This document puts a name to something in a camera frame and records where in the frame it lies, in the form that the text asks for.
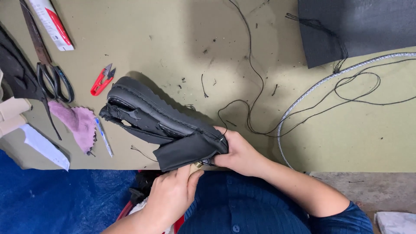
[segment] rusty blade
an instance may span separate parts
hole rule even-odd
[[[37,57],[42,64],[52,66],[52,60],[46,50],[45,44],[43,43],[42,36],[36,26],[35,20],[33,19],[32,13],[30,12],[26,2],[20,0],[20,6],[22,7],[23,16],[25,17],[27,29],[29,30],[30,37],[36,50]]]

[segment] gray cord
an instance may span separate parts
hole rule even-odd
[[[281,128],[282,128],[282,124],[283,124],[283,122],[284,122],[284,120],[286,119],[286,117],[287,117],[287,115],[292,111],[292,109],[297,105],[297,104],[299,104],[299,102],[300,101],[302,101],[302,99],[304,99],[308,94],[310,94],[314,89],[316,89],[318,86],[320,86],[320,85],[322,85],[322,83],[324,83],[325,81],[328,81],[328,80],[330,80],[330,79],[332,79],[332,78],[334,78],[334,77],[336,77],[336,76],[339,76],[339,75],[341,75],[341,74],[344,74],[344,73],[346,73],[346,72],[349,72],[349,71],[351,71],[351,70],[354,70],[354,69],[356,69],[356,68],[359,68],[359,67],[362,67],[362,66],[364,66],[364,65],[367,65],[367,64],[369,64],[369,63],[373,63],[373,62],[377,62],[377,61],[380,61],[380,60],[384,60],[384,59],[387,59],[387,58],[394,58],[394,57],[416,57],[416,52],[403,52],[403,53],[394,53],[394,54],[389,54],[389,55],[383,55],[383,56],[380,56],[380,57],[376,57],[376,58],[373,58],[373,59],[370,59],[370,60],[367,60],[367,61],[364,61],[364,62],[361,62],[361,63],[359,63],[359,64],[356,64],[356,65],[353,65],[353,66],[350,66],[350,67],[347,67],[347,68],[345,68],[345,69],[343,69],[343,70],[341,70],[340,72],[338,72],[338,73],[335,73],[335,74],[332,74],[332,75],[330,75],[330,76],[328,76],[328,77],[326,77],[326,78],[324,78],[324,79],[322,79],[322,80],[320,80],[318,83],[316,83],[314,86],[312,86],[310,89],[308,89],[300,98],[298,98],[297,100],[296,100],[296,102],[294,102],[290,107],[289,107],[289,109],[285,112],[285,114],[282,116],[282,118],[280,119],[280,124],[279,124],[279,126],[277,127],[277,144],[279,145],[279,151],[280,151],[280,154],[282,155],[282,158],[283,158],[283,160],[285,161],[285,163],[286,163],[286,165],[288,166],[288,167],[290,167],[291,169],[293,169],[293,167],[287,162],[287,160],[286,160],[286,157],[285,157],[285,155],[283,154],[283,151],[282,151],[282,146],[281,146],[281,144],[280,144],[280,130],[281,130]]]

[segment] black scissors handle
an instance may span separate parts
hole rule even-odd
[[[38,62],[36,65],[37,81],[39,82],[42,92],[45,93],[46,96],[50,99],[59,99],[65,103],[71,103],[74,100],[74,90],[72,89],[72,86],[68,81],[67,77],[58,66],[49,67],[52,72],[52,76],[48,72],[45,64]],[[45,81],[43,80],[43,76],[46,77],[46,80],[52,88],[52,92],[46,87]],[[66,98],[62,94],[61,80],[64,83],[65,88],[67,89],[69,98]]]

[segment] pen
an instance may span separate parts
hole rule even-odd
[[[104,140],[105,146],[107,147],[108,153],[110,154],[110,156],[112,158],[113,157],[113,152],[111,151],[110,145],[108,144],[107,137],[104,134],[103,127],[101,126],[100,120],[97,117],[95,117],[95,123],[97,124],[97,128],[100,131],[101,136],[103,137],[103,140]]]

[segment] shirt button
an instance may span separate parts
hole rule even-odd
[[[236,225],[236,224],[235,224],[235,225],[233,226],[233,231],[234,231],[234,232],[240,232],[240,226],[238,226],[238,225]]]

